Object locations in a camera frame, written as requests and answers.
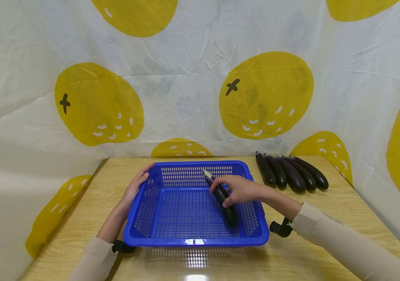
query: wrist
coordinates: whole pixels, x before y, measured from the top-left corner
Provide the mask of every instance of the wrist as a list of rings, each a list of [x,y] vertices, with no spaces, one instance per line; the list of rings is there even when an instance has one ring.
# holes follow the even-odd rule
[[[119,201],[117,205],[114,207],[112,210],[112,213],[118,214],[118,215],[123,215],[126,214],[128,216],[128,212],[130,210],[131,204],[128,203],[127,201]]]
[[[273,201],[278,195],[279,192],[276,189],[264,185],[261,188],[260,198],[258,198],[258,200],[267,203],[267,201]]]

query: black wrist strap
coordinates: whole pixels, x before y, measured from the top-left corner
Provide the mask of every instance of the black wrist strap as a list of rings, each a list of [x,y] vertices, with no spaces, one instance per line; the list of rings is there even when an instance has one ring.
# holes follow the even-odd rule
[[[125,242],[123,242],[121,240],[116,240],[114,242],[112,251],[114,253],[121,252],[121,253],[131,254],[132,252],[134,252],[135,249],[136,249],[136,247],[128,246]]]
[[[272,222],[270,224],[270,232],[275,233],[283,238],[287,237],[290,235],[292,232],[292,228],[289,226],[291,222],[287,219],[284,218],[283,224],[278,224],[277,222]]]

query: beige sleeve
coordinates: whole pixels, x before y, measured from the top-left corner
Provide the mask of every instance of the beige sleeve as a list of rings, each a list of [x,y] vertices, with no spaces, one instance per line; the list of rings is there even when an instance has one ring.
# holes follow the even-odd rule
[[[324,248],[363,281],[400,281],[398,258],[307,203],[291,227],[304,239]]]
[[[112,246],[100,238],[92,238],[68,281],[105,281],[117,257]]]

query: black stem print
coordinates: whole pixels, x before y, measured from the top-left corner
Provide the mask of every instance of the black stem print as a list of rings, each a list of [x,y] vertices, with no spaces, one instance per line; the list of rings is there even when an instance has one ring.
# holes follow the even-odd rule
[[[71,106],[71,103],[69,101],[67,101],[67,94],[65,93],[62,96],[62,100],[60,100],[60,104],[62,105],[62,110],[64,111],[64,114],[66,114],[66,107]]]
[[[225,96],[229,95],[231,91],[235,91],[236,92],[237,91],[237,86],[236,85],[239,82],[241,82],[241,80],[238,78],[238,79],[234,80],[233,83],[228,83],[227,84],[228,90],[227,90],[227,94]]]

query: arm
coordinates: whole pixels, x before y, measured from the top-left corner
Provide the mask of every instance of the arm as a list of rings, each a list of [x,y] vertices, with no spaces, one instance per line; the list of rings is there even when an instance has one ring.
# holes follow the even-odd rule
[[[130,182],[124,195],[111,211],[100,228],[97,237],[91,239],[85,248],[68,281],[104,281],[111,271],[117,252],[112,251],[114,241],[128,218],[131,204],[138,194],[139,186],[149,177],[153,163],[142,168]]]
[[[315,207],[301,204],[270,187],[248,181],[240,176],[217,178],[227,183],[233,193],[223,203],[262,201],[292,221],[291,227],[309,242],[321,246],[339,263],[363,281],[400,281],[400,260],[362,234],[346,227]]]

